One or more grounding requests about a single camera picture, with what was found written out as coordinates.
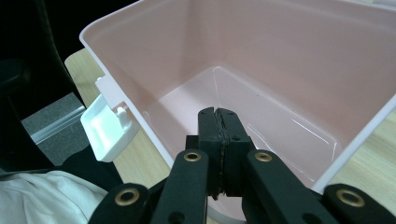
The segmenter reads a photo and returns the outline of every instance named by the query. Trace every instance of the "black chair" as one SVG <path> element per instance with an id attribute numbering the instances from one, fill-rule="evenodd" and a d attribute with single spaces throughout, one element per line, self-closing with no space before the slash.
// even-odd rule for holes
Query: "black chair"
<path id="1" fill-rule="evenodd" d="M 21 120 L 71 92 L 80 99 L 64 59 L 83 48 L 86 25 L 132 2 L 0 0 L 0 168 L 53 167 Z"/>

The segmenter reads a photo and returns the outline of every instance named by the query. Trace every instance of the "gray carpet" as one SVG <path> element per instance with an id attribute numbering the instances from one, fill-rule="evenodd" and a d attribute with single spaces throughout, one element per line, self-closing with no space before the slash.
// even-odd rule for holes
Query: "gray carpet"
<path id="1" fill-rule="evenodd" d="M 53 122 L 62 119 L 64 116 L 78 109 L 81 111 L 82 106 L 78 98 L 73 93 L 70 93 L 61 100 L 24 119 L 22 124 L 32 136 L 40 130 L 49 127 Z M 81 151 L 89 144 L 88 138 L 79 121 L 79 114 L 77 113 L 75 115 L 72 122 L 64 124 L 61 130 L 57 130 L 59 132 L 51 134 L 48 138 L 37 144 L 54 165 L 61 165 L 70 155 Z"/>

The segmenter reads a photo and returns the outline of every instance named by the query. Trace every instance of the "table surface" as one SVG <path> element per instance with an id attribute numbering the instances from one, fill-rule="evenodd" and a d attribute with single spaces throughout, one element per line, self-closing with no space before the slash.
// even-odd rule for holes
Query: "table surface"
<path id="1" fill-rule="evenodd" d="M 104 72 L 85 49 L 69 56 L 65 65 L 85 105 L 89 106 L 100 93 L 94 82 Z M 142 129 L 114 163 L 124 182 L 147 188 L 166 178 L 170 172 Z M 362 189 L 396 216 L 396 110 L 386 117 L 331 183 Z"/>

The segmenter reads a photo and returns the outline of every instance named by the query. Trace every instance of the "dark floor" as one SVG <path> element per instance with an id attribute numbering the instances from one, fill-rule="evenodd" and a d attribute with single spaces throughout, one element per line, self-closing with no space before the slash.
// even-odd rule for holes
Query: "dark floor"
<path id="1" fill-rule="evenodd" d="M 60 165 L 70 155 L 81 151 L 89 144 L 79 121 L 84 109 L 78 98 L 70 93 L 54 104 L 24 119 L 22 124 L 33 139 L 38 141 L 37 145 L 47 157 L 55 165 Z M 61 130 L 55 128 L 54 132 L 57 133 L 53 134 L 51 126 L 61 126 L 62 128 Z M 40 131 L 43 134 L 36 137 L 37 134 L 35 135 L 35 133 Z"/>

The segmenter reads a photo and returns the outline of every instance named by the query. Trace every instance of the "white fabric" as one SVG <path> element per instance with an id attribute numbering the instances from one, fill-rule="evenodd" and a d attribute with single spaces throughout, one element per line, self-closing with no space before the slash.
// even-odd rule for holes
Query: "white fabric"
<path id="1" fill-rule="evenodd" d="M 62 171 L 0 179 L 0 223 L 87 223 L 107 192 Z"/>

